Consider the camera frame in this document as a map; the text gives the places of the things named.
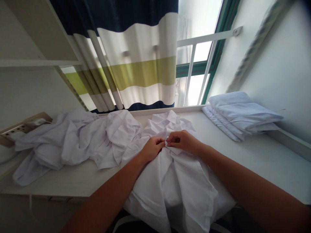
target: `person's right arm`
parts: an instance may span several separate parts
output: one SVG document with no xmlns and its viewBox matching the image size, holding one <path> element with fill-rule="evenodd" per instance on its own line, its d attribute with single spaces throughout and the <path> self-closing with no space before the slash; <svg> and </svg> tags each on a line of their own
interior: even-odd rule
<svg viewBox="0 0 311 233">
<path fill-rule="evenodd" d="M 311 209 L 287 192 L 185 130 L 172 132 L 167 142 L 169 147 L 199 156 L 238 203 L 269 232 L 311 232 Z"/>
</svg>

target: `white cable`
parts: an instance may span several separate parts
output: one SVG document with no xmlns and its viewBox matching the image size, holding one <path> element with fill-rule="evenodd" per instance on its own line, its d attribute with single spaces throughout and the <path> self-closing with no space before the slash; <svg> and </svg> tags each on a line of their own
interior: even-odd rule
<svg viewBox="0 0 311 233">
<path fill-rule="evenodd" d="M 37 188 L 39 182 L 38 180 L 35 181 L 34 187 L 31 190 L 30 194 L 29 194 L 29 211 L 30 211 L 30 215 L 33 218 L 33 220 L 37 223 L 39 223 L 39 220 L 34 216 L 33 212 L 32 212 L 32 193 L 35 191 L 35 189 Z"/>
</svg>

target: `navy blue curtain stripe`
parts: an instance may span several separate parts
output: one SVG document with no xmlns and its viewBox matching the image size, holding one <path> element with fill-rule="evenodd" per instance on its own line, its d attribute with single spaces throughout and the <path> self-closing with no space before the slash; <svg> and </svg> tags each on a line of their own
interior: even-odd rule
<svg viewBox="0 0 311 233">
<path fill-rule="evenodd" d="M 135 103 L 132 104 L 130 106 L 130 108 L 128 108 L 129 111 L 138 111 L 138 110 L 150 110 L 150 109 L 156 109 L 156 108 L 169 108 L 169 107 L 174 107 L 173 103 L 172 105 L 165 105 L 163 103 L 163 101 L 159 100 L 151 105 L 145 105 L 142 103 Z M 118 111 L 118 107 L 115 105 L 116 109 L 112 110 L 112 111 L 108 111 L 108 112 L 99 112 L 97 109 L 92 110 L 92 113 L 97 113 L 97 114 L 102 114 L 102 113 L 110 113 L 110 112 L 114 112 L 114 111 Z"/>
<path fill-rule="evenodd" d="M 178 0 L 50 0 L 68 35 L 104 28 L 124 32 L 135 23 L 155 26 L 169 13 L 178 13 Z"/>
</svg>

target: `window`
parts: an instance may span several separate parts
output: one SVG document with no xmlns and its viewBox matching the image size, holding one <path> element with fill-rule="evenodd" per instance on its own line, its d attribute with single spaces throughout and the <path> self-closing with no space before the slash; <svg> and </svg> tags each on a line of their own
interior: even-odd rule
<svg viewBox="0 0 311 233">
<path fill-rule="evenodd" d="M 178 40 L 230 30 L 239 2 L 240 0 L 180 0 Z M 207 83 L 203 83 L 203 75 L 212 42 L 208 41 L 196 45 L 191 80 L 185 102 L 182 99 L 186 95 L 192 45 L 177 48 L 176 96 L 178 101 L 175 102 L 176 107 L 197 105 L 198 103 L 205 104 L 224 43 L 224 39 L 217 41 L 215 50 L 211 54 L 212 62 L 206 79 L 208 80 Z M 205 91 L 199 100 L 202 85 L 206 86 L 206 88 L 204 87 Z"/>
</svg>

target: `stack of folded clothes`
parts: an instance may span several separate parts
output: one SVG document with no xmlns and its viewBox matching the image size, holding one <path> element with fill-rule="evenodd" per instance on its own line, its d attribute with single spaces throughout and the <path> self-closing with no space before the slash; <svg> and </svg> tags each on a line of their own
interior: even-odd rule
<svg viewBox="0 0 311 233">
<path fill-rule="evenodd" d="M 279 130 L 273 123 L 283 119 L 277 113 L 254 103 L 245 92 L 231 92 L 209 98 L 202 108 L 205 115 L 232 140 L 244 141 L 247 135 Z"/>
</svg>

